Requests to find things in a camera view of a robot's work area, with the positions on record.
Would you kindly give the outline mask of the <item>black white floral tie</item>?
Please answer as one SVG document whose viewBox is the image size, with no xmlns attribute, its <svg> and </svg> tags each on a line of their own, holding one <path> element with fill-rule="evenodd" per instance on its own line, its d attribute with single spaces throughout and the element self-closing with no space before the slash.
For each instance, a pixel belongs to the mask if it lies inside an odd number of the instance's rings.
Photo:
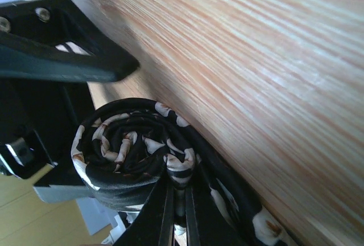
<svg viewBox="0 0 364 246">
<path fill-rule="evenodd" d="M 75 170 L 93 196 L 119 212 L 141 212 L 166 173 L 174 189 L 174 233 L 187 235 L 186 190 L 196 166 L 222 187 L 247 245 L 295 245 L 252 187 L 181 115 L 154 100 L 129 98 L 97 109 L 78 127 Z"/>
</svg>

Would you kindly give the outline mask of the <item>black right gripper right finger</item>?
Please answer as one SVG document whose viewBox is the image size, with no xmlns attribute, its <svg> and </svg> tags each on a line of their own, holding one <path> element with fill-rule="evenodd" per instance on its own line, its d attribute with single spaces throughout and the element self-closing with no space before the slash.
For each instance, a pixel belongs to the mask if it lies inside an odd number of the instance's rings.
<svg viewBox="0 0 364 246">
<path fill-rule="evenodd" d="M 247 245 L 217 179 L 205 166 L 196 166 L 186 190 L 188 245 Z"/>
</svg>

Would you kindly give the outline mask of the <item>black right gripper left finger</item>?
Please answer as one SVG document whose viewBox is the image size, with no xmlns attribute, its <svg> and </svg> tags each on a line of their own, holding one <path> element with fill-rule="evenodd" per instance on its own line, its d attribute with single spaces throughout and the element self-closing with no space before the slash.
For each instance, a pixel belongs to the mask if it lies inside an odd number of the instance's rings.
<svg viewBox="0 0 364 246">
<path fill-rule="evenodd" d="M 141 212 L 115 245 L 174 245 L 174 189 L 164 173 Z"/>
</svg>

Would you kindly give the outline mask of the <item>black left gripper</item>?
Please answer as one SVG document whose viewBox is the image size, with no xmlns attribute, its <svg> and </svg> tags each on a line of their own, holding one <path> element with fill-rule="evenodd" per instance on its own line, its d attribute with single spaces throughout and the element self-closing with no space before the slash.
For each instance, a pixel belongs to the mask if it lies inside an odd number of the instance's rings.
<svg viewBox="0 0 364 246">
<path fill-rule="evenodd" d="M 1 174 L 28 179 L 49 165 L 33 185 L 42 201 L 90 197 L 70 156 L 78 126 L 94 112 L 79 82 L 120 81 L 139 62 L 72 0 L 3 3 L 1 18 L 10 24 L 1 30 L 1 77 L 17 78 L 1 79 Z"/>
</svg>

